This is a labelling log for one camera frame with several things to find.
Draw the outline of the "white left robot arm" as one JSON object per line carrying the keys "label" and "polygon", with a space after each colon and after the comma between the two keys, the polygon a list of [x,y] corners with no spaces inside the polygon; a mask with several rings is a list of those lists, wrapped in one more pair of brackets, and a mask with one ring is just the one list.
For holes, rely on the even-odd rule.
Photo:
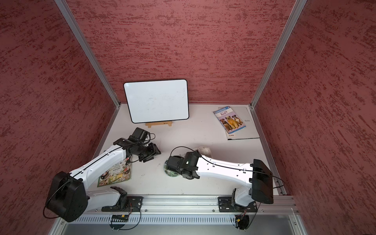
{"label": "white left robot arm", "polygon": [[59,172],[52,180],[45,208],[66,222],[73,222],[83,213],[94,209],[121,212],[129,209],[127,192],[119,187],[89,192],[88,188],[115,164],[128,160],[133,155],[140,162],[160,155],[156,144],[130,141],[120,138],[103,154],[69,173]]}

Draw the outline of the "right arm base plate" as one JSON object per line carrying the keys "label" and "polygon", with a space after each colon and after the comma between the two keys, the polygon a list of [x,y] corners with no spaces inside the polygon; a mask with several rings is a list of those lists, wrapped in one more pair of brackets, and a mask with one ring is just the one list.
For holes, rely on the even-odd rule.
{"label": "right arm base plate", "polygon": [[247,207],[239,206],[232,203],[232,198],[227,196],[222,196],[217,198],[218,210],[219,212],[256,212],[257,204],[256,202],[250,203]]}

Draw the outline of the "green leaf pattern bowl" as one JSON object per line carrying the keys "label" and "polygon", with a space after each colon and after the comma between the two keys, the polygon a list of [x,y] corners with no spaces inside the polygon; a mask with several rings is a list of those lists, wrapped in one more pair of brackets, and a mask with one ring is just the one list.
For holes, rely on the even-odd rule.
{"label": "green leaf pattern bowl", "polygon": [[164,163],[164,172],[165,172],[165,174],[166,174],[167,176],[169,176],[169,177],[177,177],[177,176],[179,176],[178,173],[176,173],[176,172],[174,172],[174,171],[171,171],[171,170],[169,170],[169,169],[167,168],[167,163],[166,163],[166,162]]}

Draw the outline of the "clear oats bag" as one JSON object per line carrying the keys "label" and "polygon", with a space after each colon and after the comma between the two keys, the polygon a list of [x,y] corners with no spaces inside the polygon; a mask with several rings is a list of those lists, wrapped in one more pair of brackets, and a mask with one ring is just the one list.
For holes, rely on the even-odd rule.
{"label": "clear oats bag", "polygon": [[211,158],[212,157],[212,152],[211,152],[211,149],[209,147],[206,147],[206,146],[200,146],[196,149],[198,151],[199,154],[201,155],[204,155],[206,157],[209,157]]}

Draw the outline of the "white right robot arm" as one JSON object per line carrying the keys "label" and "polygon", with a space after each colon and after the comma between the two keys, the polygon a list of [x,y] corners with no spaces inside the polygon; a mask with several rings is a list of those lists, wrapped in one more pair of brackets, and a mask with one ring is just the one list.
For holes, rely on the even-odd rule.
{"label": "white right robot arm", "polygon": [[187,152],[184,157],[170,156],[166,168],[192,180],[213,177],[241,185],[233,192],[232,205],[246,207],[252,202],[273,204],[273,174],[266,164],[258,159],[253,163],[230,163],[215,160],[197,150]]}

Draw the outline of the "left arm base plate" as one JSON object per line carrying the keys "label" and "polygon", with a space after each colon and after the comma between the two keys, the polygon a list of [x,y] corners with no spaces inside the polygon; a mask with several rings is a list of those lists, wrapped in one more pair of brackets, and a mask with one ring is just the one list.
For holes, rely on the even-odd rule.
{"label": "left arm base plate", "polygon": [[102,212],[132,212],[140,211],[143,205],[142,196],[121,197],[114,206],[102,207]]}

